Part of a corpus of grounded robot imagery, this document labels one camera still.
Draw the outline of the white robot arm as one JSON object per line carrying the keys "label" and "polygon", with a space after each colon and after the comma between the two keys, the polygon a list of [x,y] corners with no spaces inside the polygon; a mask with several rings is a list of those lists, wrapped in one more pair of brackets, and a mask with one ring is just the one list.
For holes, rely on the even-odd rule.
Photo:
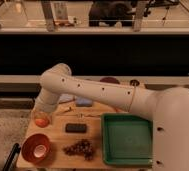
{"label": "white robot arm", "polygon": [[88,98],[153,122],[153,171],[189,171],[189,89],[162,91],[78,79],[64,63],[40,77],[34,109],[51,113],[62,94]]}

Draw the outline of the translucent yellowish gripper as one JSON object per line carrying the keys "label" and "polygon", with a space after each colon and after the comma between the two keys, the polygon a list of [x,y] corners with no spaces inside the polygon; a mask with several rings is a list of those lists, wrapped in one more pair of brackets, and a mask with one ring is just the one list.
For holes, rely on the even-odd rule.
{"label": "translucent yellowish gripper", "polygon": [[34,109],[31,114],[36,126],[45,128],[51,124],[51,117],[48,113]]}

